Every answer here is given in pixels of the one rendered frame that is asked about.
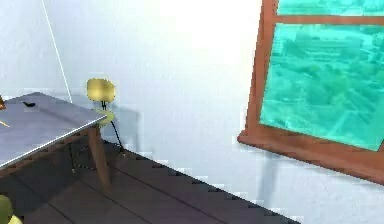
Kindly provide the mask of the brown framed window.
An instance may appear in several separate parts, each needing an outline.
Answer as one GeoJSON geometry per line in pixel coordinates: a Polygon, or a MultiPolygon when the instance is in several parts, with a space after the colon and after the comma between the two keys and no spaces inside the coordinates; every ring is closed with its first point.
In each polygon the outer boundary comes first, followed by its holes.
{"type": "Polygon", "coordinates": [[[384,0],[262,0],[238,140],[384,185],[384,0]]]}

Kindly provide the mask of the grey table with brown legs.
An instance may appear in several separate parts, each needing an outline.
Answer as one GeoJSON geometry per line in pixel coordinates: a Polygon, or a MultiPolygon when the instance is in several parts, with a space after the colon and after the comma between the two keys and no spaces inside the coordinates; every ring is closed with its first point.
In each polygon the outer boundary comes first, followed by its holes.
{"type": "Polygon", "coordinates": [[[96,170],[105,192],[111,190],[97,112],[40,92],[11,98],[0,110],[0,177],[11,174],[48,153],[88,137],[96,170]],[[26,107],[22,101],[35,103],[26,107]]]}

